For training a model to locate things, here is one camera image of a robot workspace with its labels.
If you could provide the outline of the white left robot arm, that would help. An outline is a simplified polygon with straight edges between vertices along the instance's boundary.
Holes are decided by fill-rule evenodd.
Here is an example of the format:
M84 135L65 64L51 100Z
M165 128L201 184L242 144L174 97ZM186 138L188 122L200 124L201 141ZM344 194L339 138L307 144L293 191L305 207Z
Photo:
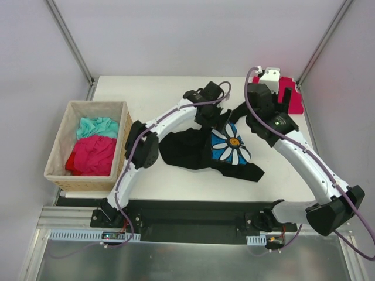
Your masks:
M203 128L221 131L230 114L221 115L220 103L228 100L231 84L209 82L205 88L190 90L166 113L146 123L135 121L125 144L125 160L115 186L100 206L103 220L110 227L119 227L124 220L122 210L140 172L151 167L159 156L159 143L180 124L193 120Z

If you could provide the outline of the black flower print t-shirt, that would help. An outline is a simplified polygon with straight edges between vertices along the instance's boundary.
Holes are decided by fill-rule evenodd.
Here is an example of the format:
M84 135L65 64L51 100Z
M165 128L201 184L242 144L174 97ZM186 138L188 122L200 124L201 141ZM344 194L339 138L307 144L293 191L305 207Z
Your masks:
M246 104L240 104L232 110L223 132L189 128L167 134L159 143L163 161L190 170L211 168L226 177L258 182L264 171L251 162L251 153L236 128L238 120L249 113Z

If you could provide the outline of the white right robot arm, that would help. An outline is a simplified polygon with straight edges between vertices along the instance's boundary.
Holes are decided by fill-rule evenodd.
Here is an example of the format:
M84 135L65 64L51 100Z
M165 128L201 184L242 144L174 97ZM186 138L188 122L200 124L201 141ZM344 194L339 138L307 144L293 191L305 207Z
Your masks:
M364 199L364 190L350 186L333 172L310 147L294 120L275 106L268 84L253 83L251 68L244 84L244 98L250 110L246 118L252 133L265 140L298 172L315 199L311 202L277 200L265 211L264 225L277 231L284 223L309 224L328 236L354 217Z

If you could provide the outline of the wicker laundry basket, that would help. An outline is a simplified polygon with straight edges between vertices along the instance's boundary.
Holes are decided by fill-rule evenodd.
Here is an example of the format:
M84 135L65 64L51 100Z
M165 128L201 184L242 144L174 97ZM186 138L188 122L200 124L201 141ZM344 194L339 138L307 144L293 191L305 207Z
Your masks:
M108 117L118 122L119 133L109 176L73 176L65 169L81 118ZM69 101L46 163L44 177L66 192L109 192L125 162L125 143L132 119L125 101Z

